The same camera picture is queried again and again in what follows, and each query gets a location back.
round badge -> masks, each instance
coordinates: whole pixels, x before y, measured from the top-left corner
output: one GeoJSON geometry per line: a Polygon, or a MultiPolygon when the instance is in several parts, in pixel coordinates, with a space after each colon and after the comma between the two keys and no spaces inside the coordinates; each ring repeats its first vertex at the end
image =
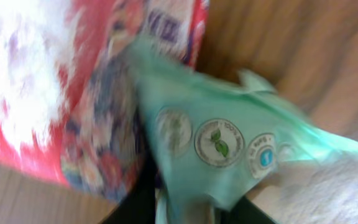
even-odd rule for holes
{"type": "Polygon", "coordinates": [[[195,148],[207,164],[226,167],[236,161],[244,149],[244,138],[239,129],[225,119],[205,122],[197,131],[195,148]]]}
{"type": "Polygon", "coordinates": [[[247,150],[247,159],[254,178],[261,179],[274,169],[275,151],[273,134],[261,134],[251,141],[247,150]]]}
{"type": "Polygon", "coordinates": [[[159,138],[171,153],[184,152],[192,135],[190,118],[184,111],[163,109],[157,117],[157,128],[159,138]]]}

circular logo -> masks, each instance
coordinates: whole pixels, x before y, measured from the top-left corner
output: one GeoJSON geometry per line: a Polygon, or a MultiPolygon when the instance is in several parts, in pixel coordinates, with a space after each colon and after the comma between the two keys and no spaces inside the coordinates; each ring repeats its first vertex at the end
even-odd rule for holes
{"type": "Polygon", "coordinates": [[[226,167],[240,156],[244,149],[244,138],[230,121],[212,119],[197,131],[195,148],[198,156],[207,164],[226,167]]]}
{"type": "Polygon", "coordinates": [[[254,138],[247,150],[248,165],[256,179],[265,177],[275,164],[275,138],[273,134],[261,134],[254,138]]]}
{"type": "Polygon", "coordinates": [[[190,118],[184,111],[163,109],[157,116],[157,128],[158,136],[171,153],[184,152],[192,135],[190,118]]]}

wood grain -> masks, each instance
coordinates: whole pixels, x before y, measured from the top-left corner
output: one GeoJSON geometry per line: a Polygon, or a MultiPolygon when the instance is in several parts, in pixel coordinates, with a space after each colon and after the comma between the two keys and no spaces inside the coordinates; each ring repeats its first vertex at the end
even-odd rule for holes
{"type": "MultiPolygon", "coordinates": [[[[197,69],[238,82],[244,67],[358,140],[358,1],[211,0],[197,69]]],[[[358,162],[290,164],[248,197],[282,223],[358,223],[358,162]]],[[[114,207],[0,167],[0,224],[97,223],[114,207]]]]}

red plastic bag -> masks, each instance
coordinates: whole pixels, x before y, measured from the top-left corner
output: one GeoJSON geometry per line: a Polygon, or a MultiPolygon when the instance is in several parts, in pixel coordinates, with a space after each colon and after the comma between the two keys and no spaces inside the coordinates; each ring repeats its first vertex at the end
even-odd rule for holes
{"type": "Polygon", "coordinates": [[[0,92],[16,90],[11,84],[22,82],[17,89],[19,96],[28,88],[41,96],[41,104],[37,94],[26,95],[34,103],[15,104],[10,100],[13,96],[0,94],[0,163],[42,180],[120,201],[137,180],[144,158],[135,91],[120,53],[143,33],[153,38],[163,54],[194,66],[208,1],[72,0],[64,15],[48,17],[49,11],[67,7],[67,1],[0,0],[0,79],[8,77],[0,84],[0,92]],[[20,8],[25,3],[38,11],[27,13],[20,8]],[[6,19],[10,13],[16,22],[14,28],[6,19]],[[55,21],[60,17],[64,19],[59,27],[55,21]],[[73,30],[75,36],[62,40],[57,36],[61,28],[73,30]],[[67,46],[64,41],[72,48],[62,50],[61,46],[67,46]],[[17,65],[27,61],[33,70],[17,65]],[[54,90],[55,82],[43,79],[44,71],[56,71],[56,95],[63,98],[58,110],[54,108],[58,117],[50,121],[46,132],[31,129],[26,133],[30,141],[21,141],[18,138],[25,132],[21,130],[28,127],[22,128],[24,122],[14,118],[26,121],[28,116],[29,121],[38,121],[43,118],[39,115],[42,100],[55,102],[53,94],[46,94],[54,90]],[[37,92],[38,87],[45,91],[37,92]],[[47,136],[47,141],[40,136],[47,136]]]}

leaf icon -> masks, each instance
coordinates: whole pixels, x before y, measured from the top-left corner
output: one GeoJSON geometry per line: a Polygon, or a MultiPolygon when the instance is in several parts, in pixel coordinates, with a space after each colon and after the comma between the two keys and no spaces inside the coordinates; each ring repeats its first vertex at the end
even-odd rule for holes
{"type": "Polygon", "coordinates": [[[215,143],[215,149],[222,154],[222,156],[227,157],[229,154],[229,146],[227,146],[226,142],[219,140],[215,143]]]}
{"type": "Polygon", "coordinates": [[[221,130],[217,129],[211,133],[211,141],[218,142],[221,138],[221,130]]]}

